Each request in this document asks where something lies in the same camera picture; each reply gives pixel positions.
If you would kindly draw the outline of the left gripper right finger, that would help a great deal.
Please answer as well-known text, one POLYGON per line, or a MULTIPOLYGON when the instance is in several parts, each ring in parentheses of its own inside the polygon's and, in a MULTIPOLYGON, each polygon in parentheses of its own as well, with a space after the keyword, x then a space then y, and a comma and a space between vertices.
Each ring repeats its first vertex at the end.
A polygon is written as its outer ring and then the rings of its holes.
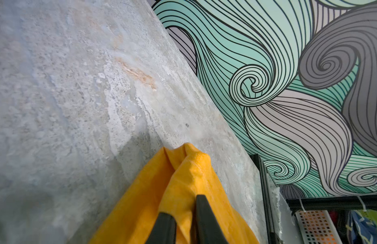
POLYGON ((196 228, 198 244, 228 243, 205 195, 196 196, 196 228))

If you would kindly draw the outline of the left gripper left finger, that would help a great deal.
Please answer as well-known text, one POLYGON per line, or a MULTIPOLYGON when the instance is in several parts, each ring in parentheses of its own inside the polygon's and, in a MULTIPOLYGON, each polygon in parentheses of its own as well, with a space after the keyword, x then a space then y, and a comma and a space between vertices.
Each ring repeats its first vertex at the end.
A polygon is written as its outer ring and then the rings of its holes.
POLYGON ((174 217, 160 212, 145 244, 175 244, 176 228, 174 217))

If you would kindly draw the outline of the yellow pillowcase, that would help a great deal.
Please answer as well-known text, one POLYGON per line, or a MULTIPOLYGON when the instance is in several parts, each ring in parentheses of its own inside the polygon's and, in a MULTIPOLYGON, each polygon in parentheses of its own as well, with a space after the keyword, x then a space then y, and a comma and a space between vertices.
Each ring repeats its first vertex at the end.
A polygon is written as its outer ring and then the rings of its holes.
POLYGON ((230 244, 256 244, 254 232, 231 206, 211 158, 192 144, 161 148, 91 238, 93 244, 143 244, 160 213, 177 223, 176 242, 194 244, 196 197, 205 195, 230 244))

